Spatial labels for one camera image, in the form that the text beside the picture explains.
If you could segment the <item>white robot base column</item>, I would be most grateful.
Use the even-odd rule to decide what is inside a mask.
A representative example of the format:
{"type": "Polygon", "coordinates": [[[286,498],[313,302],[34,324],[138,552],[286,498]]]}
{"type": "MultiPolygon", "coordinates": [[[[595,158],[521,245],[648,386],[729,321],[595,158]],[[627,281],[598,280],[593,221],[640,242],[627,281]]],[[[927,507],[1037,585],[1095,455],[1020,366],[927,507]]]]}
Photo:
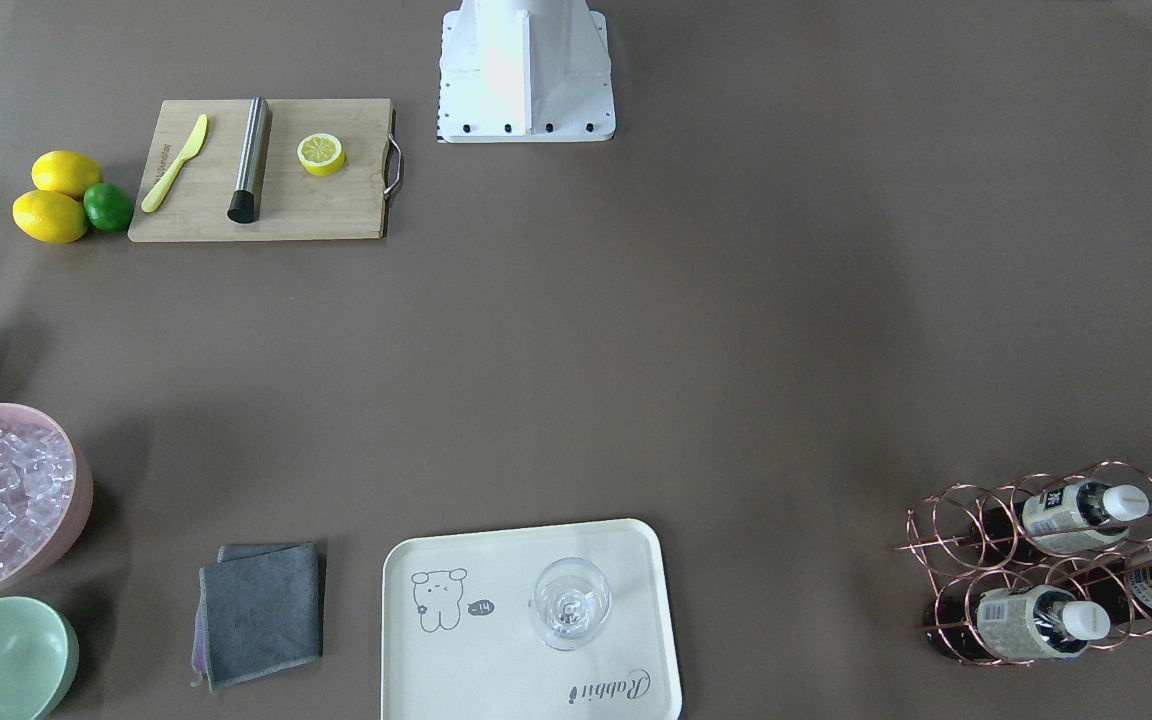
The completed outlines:
{"type": "Polygon", "coordinates": [[[607,18],[585,1],[463,1],[440,28],[435,141],[616,135],[607,18]]]}

